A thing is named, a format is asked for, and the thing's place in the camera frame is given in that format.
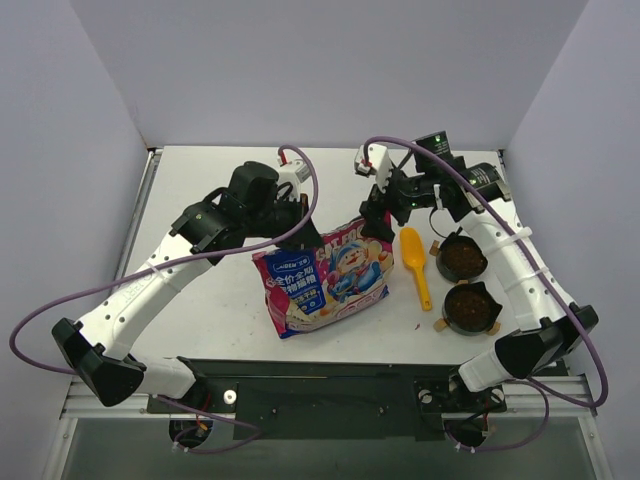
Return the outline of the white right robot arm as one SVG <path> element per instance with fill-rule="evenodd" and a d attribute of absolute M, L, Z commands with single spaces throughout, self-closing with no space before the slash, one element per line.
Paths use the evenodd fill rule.
<path fill-rule="evenodd" d="M 589 337 L 596 312 L 579 306 L 549 271 L 496 167 L 465 166 L 452 156 L 445 133 L 437 133 L 417 143 L 370 138 L 360 147 L 354 170 L 375 180 L 359 209 L 365 235 L 392 242 L 391 219 L 405 225 L 414 210 L 444 210 L 480 248 L 511 305 L 514 330 L 453 370 L 446 386 L 453 406 L 468 409 L 484 390 L 527 379 L 579 344 L 592 355 L 597 372 L 604 371 Z"/>

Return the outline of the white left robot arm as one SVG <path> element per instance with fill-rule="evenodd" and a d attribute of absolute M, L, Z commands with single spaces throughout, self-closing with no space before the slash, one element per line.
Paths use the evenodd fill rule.
<path fill-rule="evenodd" d="M 52 336 L 67 364 L 104 406 L 135 393 L 170 397 L 186 412 L 203 405 L 206 388 L 187 361 L 144 359 L 132 354 L 132 347 L 185 287 L 242 249 L 246 239 L 272 239 L 293 250 L 318 245 L 321 237 L 301 191 L 313 177 L 303 160 L 278 168 L 245 162 L 228 186 L 184 209 L 131 281 L 79 319 L 63 318 L 54 325 Z"/>

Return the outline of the yellow plastic scoop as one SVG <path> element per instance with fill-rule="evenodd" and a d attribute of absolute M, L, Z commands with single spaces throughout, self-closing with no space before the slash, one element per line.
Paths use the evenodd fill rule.
<path fill-rule="evenodd" d="M 423 311 L 431 311 L 433 305 L 425 276 L 427 258 L 421 237 L 415 229 L 401 229 L 400 249 L 403 264 L 413 275 L 420 306 Z"/>

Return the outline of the pink pet food bag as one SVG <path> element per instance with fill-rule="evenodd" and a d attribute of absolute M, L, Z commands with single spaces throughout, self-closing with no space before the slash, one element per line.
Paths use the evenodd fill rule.
<path fill-rule="evenodd" d="M 364 226 L 357 217 L 325 234 L 320 248 L 252 256 L 281 339 L 324 328 L 389 295 L 392 244 L 366 236 Z"/>

